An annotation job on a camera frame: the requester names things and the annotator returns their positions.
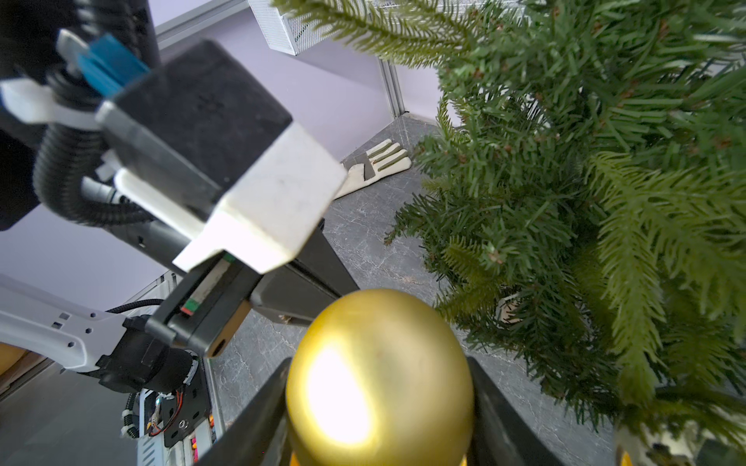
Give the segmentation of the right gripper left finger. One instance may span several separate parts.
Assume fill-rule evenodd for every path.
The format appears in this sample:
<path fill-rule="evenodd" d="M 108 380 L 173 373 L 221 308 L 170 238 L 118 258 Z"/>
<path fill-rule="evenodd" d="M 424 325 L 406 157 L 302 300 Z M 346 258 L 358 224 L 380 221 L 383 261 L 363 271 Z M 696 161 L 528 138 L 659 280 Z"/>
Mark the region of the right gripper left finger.
<path fill-rule="evenodd" d="M 291 358 L 284 359 L 246 409 L 197 465 L 291 464 L 285 391 Z"/>

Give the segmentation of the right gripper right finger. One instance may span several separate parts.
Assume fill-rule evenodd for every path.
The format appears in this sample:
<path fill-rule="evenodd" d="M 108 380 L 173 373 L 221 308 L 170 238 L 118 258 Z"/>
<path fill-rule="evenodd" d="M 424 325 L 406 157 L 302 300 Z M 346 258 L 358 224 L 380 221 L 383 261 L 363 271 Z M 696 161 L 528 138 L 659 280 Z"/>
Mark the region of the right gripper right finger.
<path fill-rule="evenodd" d="M 467 464 L 562 466 L 474 358 L 467 358 L 474 386 L 474 429 Z"/>

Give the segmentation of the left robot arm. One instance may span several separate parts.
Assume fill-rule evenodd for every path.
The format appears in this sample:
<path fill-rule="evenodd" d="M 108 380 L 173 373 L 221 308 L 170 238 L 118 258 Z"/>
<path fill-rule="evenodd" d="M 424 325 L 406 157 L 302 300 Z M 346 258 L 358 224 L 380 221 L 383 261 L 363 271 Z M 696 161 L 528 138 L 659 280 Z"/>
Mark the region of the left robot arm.
<path fill-rule="evenodd" d="M 248 312 L 357 284 L 324 238 L 345 171 L 223 45 L 161 58 L 145 1 L 1 5 L 1 340 L 179 393 Z"/>

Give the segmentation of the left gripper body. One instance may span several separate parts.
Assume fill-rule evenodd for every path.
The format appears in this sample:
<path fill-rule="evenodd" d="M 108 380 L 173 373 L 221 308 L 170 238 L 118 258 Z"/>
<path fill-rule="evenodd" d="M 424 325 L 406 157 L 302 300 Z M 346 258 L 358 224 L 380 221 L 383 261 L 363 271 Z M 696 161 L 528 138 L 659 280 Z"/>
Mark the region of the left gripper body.
<path fill-rule="evenodd" d="M 173 348 L 216 357 L 254 311 L 272 322 L 308 326 L 359 286 L 319 225 L 290 263 L 260 274 L 227 252 L 203 262 L 177 285 L 146 323 Z"/>

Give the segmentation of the matte gold ball ornament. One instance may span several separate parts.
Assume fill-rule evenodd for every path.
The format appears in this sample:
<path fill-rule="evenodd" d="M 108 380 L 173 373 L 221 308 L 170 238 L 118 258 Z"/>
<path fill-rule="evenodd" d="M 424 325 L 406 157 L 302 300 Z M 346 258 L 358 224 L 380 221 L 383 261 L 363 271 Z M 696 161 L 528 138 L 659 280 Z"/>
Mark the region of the matte gold ball ornament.
<path fill-rule="evenodd" d="M 462 465 L 475 394 L 449 324 L 408 293 L 367 289 L 323 310 L 289 367 L 296 465 Z"/>

